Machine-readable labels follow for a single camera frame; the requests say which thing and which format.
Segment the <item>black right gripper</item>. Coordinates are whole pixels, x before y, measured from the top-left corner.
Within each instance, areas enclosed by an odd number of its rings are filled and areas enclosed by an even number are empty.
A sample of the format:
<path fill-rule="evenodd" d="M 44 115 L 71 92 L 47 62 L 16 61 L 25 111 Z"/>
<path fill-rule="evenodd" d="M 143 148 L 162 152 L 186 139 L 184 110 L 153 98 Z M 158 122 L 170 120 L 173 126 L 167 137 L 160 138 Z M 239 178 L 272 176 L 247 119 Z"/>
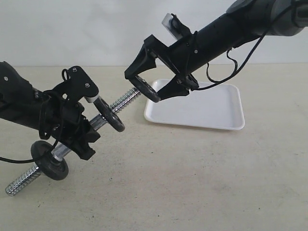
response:
<path fill-rule="evenodd" d="M 133 79 L 142 72 L 156 68 L 155 59 L 158 58 L 175 74 L 175 77 L 157 92 L 160 100 L 188 96 L 189 90 L 199 87 L 188 69 L 195 46 L 196 35 L 185 36 L 169 47 L 154 35 L 150 35 L 144 40 L 144 45 L 135 60 L 125 70 L 125 79 Z"/>

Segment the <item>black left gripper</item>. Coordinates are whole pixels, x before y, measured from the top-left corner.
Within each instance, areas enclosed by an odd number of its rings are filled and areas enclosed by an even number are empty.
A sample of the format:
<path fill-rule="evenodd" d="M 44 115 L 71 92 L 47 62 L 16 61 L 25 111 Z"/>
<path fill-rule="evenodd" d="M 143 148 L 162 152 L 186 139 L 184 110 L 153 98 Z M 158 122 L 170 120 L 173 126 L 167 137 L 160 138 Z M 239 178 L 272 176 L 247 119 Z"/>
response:
<path fill-rule="evenodd" d="M 89 160 L 96 151 L 88 143 L 96 142 L 101 136 L 83 115 L 82 104 L 71 103 L 67 95 L 46 90 L 39 112 L 39 137 L 55 138 L 51 152 L 61 143 L 74 151 L 80 159 Z"/>

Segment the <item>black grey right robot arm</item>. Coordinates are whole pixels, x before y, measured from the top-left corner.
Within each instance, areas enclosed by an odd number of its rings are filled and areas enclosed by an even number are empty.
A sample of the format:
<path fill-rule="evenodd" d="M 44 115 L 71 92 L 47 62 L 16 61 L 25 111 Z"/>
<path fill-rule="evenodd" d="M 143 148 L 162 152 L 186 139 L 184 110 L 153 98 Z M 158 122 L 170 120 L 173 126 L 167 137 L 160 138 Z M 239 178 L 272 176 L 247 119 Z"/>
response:
<path fill-rule="evenodd" d="M 155 36 L 149 36 L 124 72 L 125 78 L 155 103 L 200 90 L 193 72 L 233 48 L 251 41 L 259 44 L 265 36 L 298 34 L 308 25 L 308 3 L 305 0 L 237 0 L 223 15 L 195 32 L 172 13 L 162 23 L 175 43 L 167 46 Z M 140 77 L 142 72 L 156 68 L 156 59 L 174 73 L 158 91 Z"/>

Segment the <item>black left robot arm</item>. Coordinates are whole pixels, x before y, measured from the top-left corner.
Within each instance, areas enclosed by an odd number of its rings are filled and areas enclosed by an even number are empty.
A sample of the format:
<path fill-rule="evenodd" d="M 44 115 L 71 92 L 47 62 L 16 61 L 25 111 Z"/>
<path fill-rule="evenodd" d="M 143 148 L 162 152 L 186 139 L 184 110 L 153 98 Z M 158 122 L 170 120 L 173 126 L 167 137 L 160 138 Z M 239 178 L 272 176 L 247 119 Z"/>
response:
<path fill-rule="evenodd" d="M 38 131 L 42 140 L 53 137 L 89 160 L 89 146 L 99 133 L 83 115 L 81 98 L 96 100 L 98 87 L 80 66 L 62 71 L 64 80 L 51 90 L 40 91 L 22 78 L 7 62 L 0 64 L 0 117 Z"/>

